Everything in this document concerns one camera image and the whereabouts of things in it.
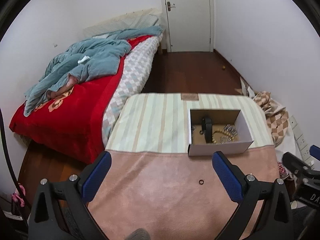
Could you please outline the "white cardboard box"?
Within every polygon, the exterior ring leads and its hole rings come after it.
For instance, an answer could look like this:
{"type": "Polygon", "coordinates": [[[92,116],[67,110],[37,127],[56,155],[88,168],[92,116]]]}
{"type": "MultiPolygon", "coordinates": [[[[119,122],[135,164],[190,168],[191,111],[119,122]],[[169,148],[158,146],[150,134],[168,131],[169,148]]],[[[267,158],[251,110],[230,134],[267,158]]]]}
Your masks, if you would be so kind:
{"type": "Polygon", "coordinates": [[[244,112],[240,109],[189,109],[188,155],[211,156],[217,151],[224,154],[242,154],[254,142],[244,112]],[[202,118],[208,116],[213,124],[213,142],[206,143],[201,132],[202,118]]]}

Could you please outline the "white power strip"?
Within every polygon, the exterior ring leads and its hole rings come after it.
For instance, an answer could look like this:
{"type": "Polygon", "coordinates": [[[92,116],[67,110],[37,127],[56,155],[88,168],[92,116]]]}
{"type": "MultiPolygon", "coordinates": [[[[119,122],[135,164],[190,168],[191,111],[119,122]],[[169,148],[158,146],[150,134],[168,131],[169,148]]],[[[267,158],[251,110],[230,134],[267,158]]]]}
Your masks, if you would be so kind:
{"type": "Polygon", "coordinates": [[[310,146],[308,145],[308,143],[306,142],[303,132],[300,129],[300,126],[298,124],[298,122],[296,121],[295,117],[292,115],[289,118],[290,121],[290,125],[293,131],[293,135],[295,137],[295,142],[296,145],[298,146],[299,152],[300,152],[300,156],[301,159],[307,163],[310,167],[313,167],[315,161],[312,158],[312,156],[310,155],[310,146]]]}

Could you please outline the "red printed plastic bag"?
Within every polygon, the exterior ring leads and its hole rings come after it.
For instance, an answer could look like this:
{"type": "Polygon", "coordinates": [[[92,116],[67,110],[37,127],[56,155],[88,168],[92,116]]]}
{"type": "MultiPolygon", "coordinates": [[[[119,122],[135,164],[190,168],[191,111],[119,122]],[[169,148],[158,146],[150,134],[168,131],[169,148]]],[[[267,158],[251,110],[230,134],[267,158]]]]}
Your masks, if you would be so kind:
{"type": "Polygon", "coordinates": [[[278,162],[278,170],[281,179],[285,179],[288,176],[288,172],[282,162],[278,162]]]}

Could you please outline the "brown checkered cloth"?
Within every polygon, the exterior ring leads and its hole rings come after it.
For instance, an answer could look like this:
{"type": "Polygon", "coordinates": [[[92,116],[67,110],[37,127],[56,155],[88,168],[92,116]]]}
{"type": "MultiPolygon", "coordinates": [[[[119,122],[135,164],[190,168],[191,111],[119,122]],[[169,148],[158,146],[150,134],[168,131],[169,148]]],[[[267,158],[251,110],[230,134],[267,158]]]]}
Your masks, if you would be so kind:
{"type": "Polygon", "coordinates": [[[272,99],[270,92],[255,92],[242,77],[240,83],[241,90],[237,91],[251,98],[263,110],[274,145],[279,146],[289,128],[289,113],[286,107],[272,99]]]}

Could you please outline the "pink toy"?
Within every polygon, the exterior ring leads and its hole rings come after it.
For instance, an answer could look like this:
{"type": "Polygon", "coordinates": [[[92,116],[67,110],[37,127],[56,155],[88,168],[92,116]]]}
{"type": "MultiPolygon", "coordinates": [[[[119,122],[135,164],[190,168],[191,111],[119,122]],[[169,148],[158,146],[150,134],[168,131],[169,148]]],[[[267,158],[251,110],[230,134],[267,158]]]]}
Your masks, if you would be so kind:
{"type": "MultiPolygon", "coordinates": [[[[20,183],[19,183],[19,186],[20,186],[20,189],[21,189],[23,195],[25,196],[25,188],[20,183]]],[[[12,198],[13,202],[18,204],[20,207],[25,207],[25,201],[20,196],[18,189],[16,189],[15,192],[11,195],[11,198],[12,198]]]]}

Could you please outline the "red blanket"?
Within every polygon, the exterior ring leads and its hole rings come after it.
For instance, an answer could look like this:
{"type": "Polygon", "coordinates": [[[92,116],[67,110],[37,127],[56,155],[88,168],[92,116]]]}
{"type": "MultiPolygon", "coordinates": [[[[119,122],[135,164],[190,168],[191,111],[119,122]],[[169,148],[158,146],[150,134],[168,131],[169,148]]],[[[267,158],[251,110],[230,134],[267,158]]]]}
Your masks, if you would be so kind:
{"type": "MultiPolygon", "coordinates": [[[[149,37],[131,38],[129,44],[134,47],[149,37]]],[[[119,85],[127,55],[120,59],[115,75],[83,83],[72,78],[66,87],[50,93],[50,100],[28,117],[23,115],[24,102],[13,115],[10,130],[83,163],[92,163],[105,148],[103,114],[119,85]]]]}

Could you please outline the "pink striped table cloth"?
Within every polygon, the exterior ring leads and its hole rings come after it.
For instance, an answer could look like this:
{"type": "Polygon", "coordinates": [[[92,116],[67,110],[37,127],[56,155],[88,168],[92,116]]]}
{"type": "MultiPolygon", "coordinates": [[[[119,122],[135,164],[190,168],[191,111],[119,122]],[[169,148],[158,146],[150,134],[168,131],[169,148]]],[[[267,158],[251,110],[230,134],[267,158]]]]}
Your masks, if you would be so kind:
{"type": "Polygon", "coordinates": [[[112,166],[88,208],[109,239],[144,228],[152,239],[214,239],[236,208],[211,157],[187,155],[189,109],[240,109],[253,144],[230,161],[273,182],[276,152],[262,109],[239,95],[137,94],[127,99],[108,139],[112,166]]]}

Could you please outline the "checkered bed sheet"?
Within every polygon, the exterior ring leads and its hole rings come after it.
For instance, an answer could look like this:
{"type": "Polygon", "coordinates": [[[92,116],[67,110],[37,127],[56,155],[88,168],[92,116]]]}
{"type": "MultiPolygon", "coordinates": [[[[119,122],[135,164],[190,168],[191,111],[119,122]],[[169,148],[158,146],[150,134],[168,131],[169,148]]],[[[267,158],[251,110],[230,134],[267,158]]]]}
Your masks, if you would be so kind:
{"type": "Polygon", "coordinates": [[[119,85],[103,114],[101,131],[104,146],[107,145],[111,131],[127,99],[139,94],[145,86],[151,72],[154,55],[161,45],[162,38],[163,35],[147,38],[134,46],[125,57],[119,85]]]}

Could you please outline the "teal quilt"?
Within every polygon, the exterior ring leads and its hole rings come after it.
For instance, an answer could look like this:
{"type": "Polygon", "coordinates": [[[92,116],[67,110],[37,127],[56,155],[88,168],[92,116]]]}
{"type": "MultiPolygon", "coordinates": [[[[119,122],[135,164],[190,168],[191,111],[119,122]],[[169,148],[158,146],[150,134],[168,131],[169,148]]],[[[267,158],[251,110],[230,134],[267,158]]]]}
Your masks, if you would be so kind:
{"type": "Polygon", "coordinates": [[[159,25],[143,29],[127,29],[107,33],[104,38],[87,38],[72,44],[65,52],[55,56],[48,64],[38,83],[25,93],[23,115],[28,117],[35,108],[52,97],[74,78],[76,83],[115,75],[120,59],[127,55],[133,45],[129,39],[145,35],[160,36],[159,25]]]}

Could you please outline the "striped pillow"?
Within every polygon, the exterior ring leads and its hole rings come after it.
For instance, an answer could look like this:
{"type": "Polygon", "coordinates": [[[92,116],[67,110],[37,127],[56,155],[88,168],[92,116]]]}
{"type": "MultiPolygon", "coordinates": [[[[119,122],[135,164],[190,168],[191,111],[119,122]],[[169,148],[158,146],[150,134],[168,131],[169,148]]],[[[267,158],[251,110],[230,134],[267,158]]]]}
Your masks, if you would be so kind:
{"type": "Polygon", "coordinates": [[[161,25],[163,14],[156,8],[150,8],[135,12],[129,12],[103,22],[100,22],[83,30],[85,37],[93,37],[112,33],[115,31],[124,31],[128,29],[143,29],[154,25],[161,25]]]}

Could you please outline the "white door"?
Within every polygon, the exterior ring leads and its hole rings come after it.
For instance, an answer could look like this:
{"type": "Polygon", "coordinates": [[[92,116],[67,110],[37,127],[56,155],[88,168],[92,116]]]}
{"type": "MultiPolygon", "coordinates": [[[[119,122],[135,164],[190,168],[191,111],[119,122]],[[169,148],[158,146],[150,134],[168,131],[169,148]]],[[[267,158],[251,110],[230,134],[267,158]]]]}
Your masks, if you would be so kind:
{"type": "Polygon", "coordinates": [[[212,52],[214,0],[162,0],[167,25],[167,50],[212,52]]]}

